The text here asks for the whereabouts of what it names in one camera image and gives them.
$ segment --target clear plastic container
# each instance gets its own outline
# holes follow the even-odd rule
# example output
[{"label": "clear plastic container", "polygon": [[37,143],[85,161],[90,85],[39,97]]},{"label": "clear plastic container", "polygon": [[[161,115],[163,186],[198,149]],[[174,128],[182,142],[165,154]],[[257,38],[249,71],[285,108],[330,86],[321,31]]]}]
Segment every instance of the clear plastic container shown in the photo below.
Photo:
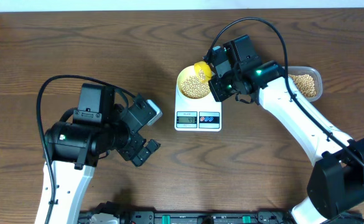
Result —
[{"label": "clear plastic container", "polygon": [[306,98],[309,102],[316,101],[320,98],[321,94],[323,94],[323,83],[321,81],[320,73],[310,67],[303,66],[288,66],[288,73],[290,75],[310,75],[314,80],[314,89],[317,93],[315,97]]}]

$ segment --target white robotic arm segment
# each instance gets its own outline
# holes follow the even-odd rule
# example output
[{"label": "white robotic arm segment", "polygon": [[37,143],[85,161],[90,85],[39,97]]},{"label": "white robotic arm segment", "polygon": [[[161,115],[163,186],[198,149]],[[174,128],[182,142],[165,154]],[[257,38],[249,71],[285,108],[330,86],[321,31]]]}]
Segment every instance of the white robotic arm segment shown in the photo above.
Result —
[{"label": "white robotic arm segment", "polygon": [[[330,123],[319,111],[317,111],[311,103],[296,88],[294,82],[289,79],[291,90],[297,95],[301,105],[334,136],[343,142],[346,146],[351,137]],[[299,142],[305,150],[312,166],[322,159],[322,153],[325,151],[335,153],[341,150],[335,142],[327,140],[327,136],[302,112],[302,110],[291,100],[287,92],[285,79],[277,78],[268,83],[268,87],[259,91],[260,105],[272,113],[287,130]]]},{"label": "white robotic arm segment", "polygon": [[[56,204],[50,216],[50,224],[74,224],[78,221],[83,196],[93,177],[95,168],[83,166],[82,170],[75,169],[71,162],[53,161],[52,168],[55,174]],[[47,165],[44,165],[44,186],[35,224],[45,223],[51,196],[51,184]]]}]

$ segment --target wood grain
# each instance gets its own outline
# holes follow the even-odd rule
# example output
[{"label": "wood grain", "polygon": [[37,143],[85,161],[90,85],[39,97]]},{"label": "wood grain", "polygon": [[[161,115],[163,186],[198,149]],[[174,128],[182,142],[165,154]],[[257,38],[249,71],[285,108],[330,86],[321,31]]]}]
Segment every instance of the wood grain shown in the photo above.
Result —
[{"label": "wood grain", "polygon": [[[41,84],[80,74],[140,92],[164,116],[141,132],[162,147],[140,168],[117,153],[100,161],[82,209],[115,201],[158,210],[288,209],[306,196],[311,165],[282,124],[255,105],[229,99],[219,133],[173,129],[175,81],[200,60],[217,32],[244,16],[277,25],[290,65],[321,73],[314,102],[334,125],[364,138],[364,9],[40,12],[0,14],[0,223],[32,223],[42,189],[35,120]],[[275,34],[255,22],[232,27],[219,44],[249,34],[265,60],[282,63]],[[44,127],[78,103],[82,82],[51,84]],[[364,214],[364,203],[356,210]]]}]

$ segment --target wooden surface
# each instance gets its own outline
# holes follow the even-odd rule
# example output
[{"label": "wooden surface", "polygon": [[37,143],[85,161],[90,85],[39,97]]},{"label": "wooden surface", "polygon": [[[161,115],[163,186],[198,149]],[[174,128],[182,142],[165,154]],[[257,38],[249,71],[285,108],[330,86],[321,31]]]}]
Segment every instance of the wooden surface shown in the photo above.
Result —
[{"label": "wooden surface", "polygon": [[[81,74],[142,93],[164,112],[141,134],[161,148],[140,168],[116,152],[100,161],[82,209],[114,201],[158,210],[291,208],[306,197],[312,166],[282,124],[259,106],[230,98],[219,133],[174,130],[178,73],[199,61],[217,32],[243,16],[277,25],[290,65],[316,68],[324,94],[314,106],[355,139],[364,138],[364,9],[58,12],[0,14],[0,223],[32,223],[42,190],[35,101],[43,82]],[[257,22],[249,34],[265,60],[282,63],[276,35]],[[45,129],[78,104],[82,82],[51,84]],[[364,214],[364,203],[355,208]]]}]

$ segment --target yellow object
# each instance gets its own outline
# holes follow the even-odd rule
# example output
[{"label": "yellow object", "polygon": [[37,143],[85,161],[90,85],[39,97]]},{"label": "yellow object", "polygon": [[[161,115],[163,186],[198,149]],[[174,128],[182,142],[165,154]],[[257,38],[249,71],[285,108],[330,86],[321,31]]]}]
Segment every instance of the yellow object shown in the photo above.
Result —
[{"label": "yellow object", "polygon": [[212,78],[211,68],[203,61],[194,64],[194,71],[202,83],[208,82]]}]

